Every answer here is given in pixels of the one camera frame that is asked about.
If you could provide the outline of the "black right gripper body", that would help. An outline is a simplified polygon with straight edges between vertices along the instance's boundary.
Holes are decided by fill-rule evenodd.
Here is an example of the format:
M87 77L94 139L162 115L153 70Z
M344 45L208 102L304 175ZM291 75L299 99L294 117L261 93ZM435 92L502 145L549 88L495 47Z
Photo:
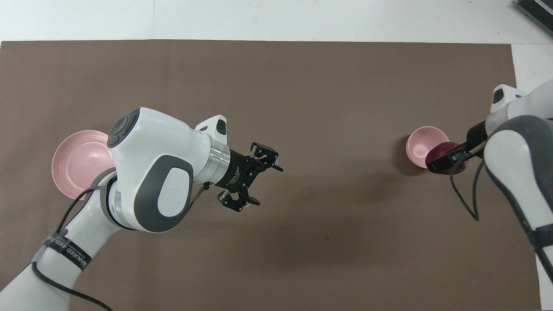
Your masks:
M486 142L486 140L488 140L486 121L481 121L468 130L466 134L466 150L473 150L481 143Z

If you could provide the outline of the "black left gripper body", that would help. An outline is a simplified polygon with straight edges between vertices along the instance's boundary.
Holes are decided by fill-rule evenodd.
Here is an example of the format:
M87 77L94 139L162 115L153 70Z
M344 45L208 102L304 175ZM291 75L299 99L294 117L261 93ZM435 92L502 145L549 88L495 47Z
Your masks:
M253 171L260 167L257 160L230 149L230 162L223 177L215 186L238 193L244 184L251 185Z

